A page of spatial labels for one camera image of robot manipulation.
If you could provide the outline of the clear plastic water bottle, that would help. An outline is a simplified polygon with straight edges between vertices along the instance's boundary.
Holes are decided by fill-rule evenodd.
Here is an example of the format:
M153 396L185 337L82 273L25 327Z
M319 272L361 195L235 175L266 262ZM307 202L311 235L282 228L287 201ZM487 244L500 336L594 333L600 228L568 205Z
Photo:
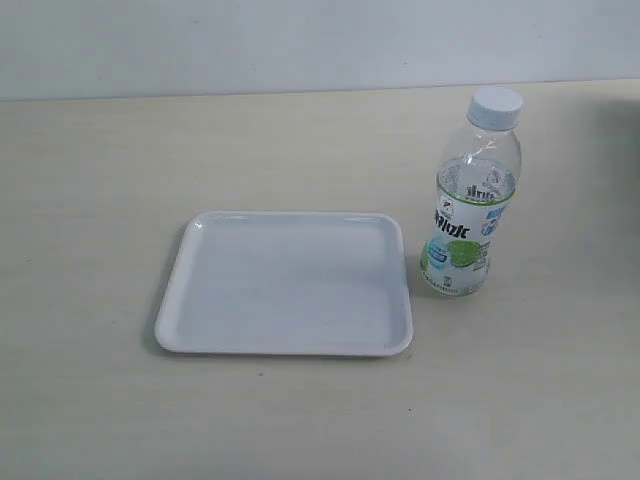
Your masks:
M491 245L521 166L512 130L467 123L451 138L435 174L432 230L420 255L422 276L439 294L466 296L485 282Z

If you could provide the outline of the white bottle cap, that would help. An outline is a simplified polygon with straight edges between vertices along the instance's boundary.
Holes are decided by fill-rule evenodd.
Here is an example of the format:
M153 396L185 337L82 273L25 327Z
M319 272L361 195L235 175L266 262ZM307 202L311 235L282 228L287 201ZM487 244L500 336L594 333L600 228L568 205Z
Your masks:
M510 131L516 127L523 105L521 95L511 89L483 86L471 97L467 119L483 130Z

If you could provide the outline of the white rectangular plastic tray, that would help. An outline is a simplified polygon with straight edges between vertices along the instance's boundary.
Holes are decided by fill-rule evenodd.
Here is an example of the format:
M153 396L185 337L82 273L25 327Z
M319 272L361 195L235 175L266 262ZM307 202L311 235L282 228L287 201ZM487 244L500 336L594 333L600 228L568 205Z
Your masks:
M400 226L378 213L199 214L154 334L178 354L399 354L413 337Z

